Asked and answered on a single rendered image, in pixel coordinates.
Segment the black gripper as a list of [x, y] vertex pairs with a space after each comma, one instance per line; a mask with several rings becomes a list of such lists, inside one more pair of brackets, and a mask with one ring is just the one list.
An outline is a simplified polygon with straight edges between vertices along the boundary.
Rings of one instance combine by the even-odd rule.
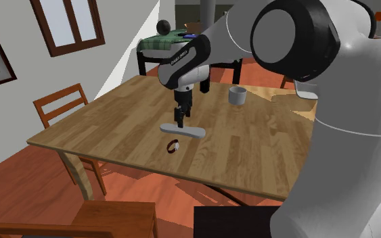
[[174, 99], [177, 102], [177, 107], [174, 109], [174, 121], [179, 128], [183, 128], [184, 115], [190, 117], [192, 108], [192, 90], [174, 91]]

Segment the flat grey oblong object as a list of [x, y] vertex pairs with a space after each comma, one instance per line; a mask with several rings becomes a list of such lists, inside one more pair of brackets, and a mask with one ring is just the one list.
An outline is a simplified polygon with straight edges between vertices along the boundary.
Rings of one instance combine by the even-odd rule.
[[160, 130], [164, 133], [171, 133], [176, 135], [184, 135], [192, 138], [202, 139], [206, 135], [206, 131], [200, 127], [184, 126], [178, 127], [177, 124], [164, 123], [160, 125]]

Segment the dark red wristwatch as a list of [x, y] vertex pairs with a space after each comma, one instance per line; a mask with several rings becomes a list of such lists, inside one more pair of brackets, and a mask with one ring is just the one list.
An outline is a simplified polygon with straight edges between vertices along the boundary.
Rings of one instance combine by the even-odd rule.
[[166, 146], [166, 150], [168, 153], [175, 153], [178, 149], [179, 149], [179, 140], [178, 139], [173, 139]]

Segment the grey cup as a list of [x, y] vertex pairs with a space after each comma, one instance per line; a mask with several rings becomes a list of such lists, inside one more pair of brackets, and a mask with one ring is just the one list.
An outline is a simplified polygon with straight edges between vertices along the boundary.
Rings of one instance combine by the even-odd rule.
[[243, 105], [246, 100], [246, 94], [247, 90], [243, 87], [230, 87], [228, 102], [232, 105]]

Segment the wooden table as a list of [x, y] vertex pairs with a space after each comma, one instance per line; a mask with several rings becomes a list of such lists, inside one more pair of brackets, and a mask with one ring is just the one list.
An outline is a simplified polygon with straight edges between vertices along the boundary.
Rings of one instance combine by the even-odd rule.
[[243, 105], [228, 101], [229, 86], [212, 83], [193, 92], [185, 123], [202, 139], [175, 136], [160, 125], [173, 121], [173, 92], [153, 76], [135, 76], [28, 140], [57, 151], [85, 199], [93, 191], [80, 157], [138, 168], [282, 201], [307, 156], [316, 102], [293, 90], [248, 87]]

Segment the table with green cloth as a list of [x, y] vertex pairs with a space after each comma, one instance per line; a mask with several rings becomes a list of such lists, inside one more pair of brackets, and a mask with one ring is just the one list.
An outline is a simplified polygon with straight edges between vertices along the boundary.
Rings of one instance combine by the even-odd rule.
[[[160, 63], [164, 58], [170, 58], [175, 52], [196, 38], [196, 34], [187, 33], [185, 29], [171, 30], [168, 34], [157, 34], [152, 37], [139, 40], [137, 44], [137, 64], [139, 74], [146, 76], [145, 63]], [[211, 64], [211, 68], [232, 69], [232, 83], [238, 85], [240, 83], [240, 75], [242, 70], [242, 58], [232, 62], [222, 62]]]

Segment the black robot stand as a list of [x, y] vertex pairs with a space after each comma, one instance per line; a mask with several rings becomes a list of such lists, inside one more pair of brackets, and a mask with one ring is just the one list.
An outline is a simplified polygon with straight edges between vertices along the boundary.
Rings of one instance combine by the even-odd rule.
[[193, 238], [271, 238], [279, 206], [195, 206]]

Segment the brown framed window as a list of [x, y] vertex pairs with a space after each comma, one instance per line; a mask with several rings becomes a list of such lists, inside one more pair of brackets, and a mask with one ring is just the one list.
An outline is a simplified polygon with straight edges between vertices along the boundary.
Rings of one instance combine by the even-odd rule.
[[105, 43], [96, 0], [30, 0], [52, 57]]

